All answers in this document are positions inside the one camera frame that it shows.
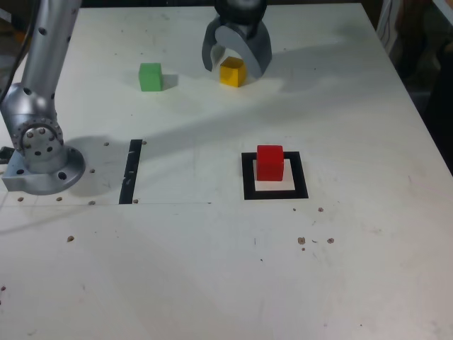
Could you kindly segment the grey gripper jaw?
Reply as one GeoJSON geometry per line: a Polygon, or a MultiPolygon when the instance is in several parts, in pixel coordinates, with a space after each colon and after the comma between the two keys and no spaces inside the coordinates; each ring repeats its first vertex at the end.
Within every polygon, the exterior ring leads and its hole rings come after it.
{"type": "Polygon", "coordinates": [[[219,19],[214,19],[206,28],[202,43],[202,62],[207,71],[211,72],[224,56],[225,48],[217,43],[216,30],[222,25],[219,19]]]}
{"type": "Polygon", "coordinates": [[[265,24],[260,21],[254,35],[243,31],[248,26],[221,25],[215,30],[217,42],[236,52],[252,77],[262,77],[272,60],[270,36],[265,24]]]}

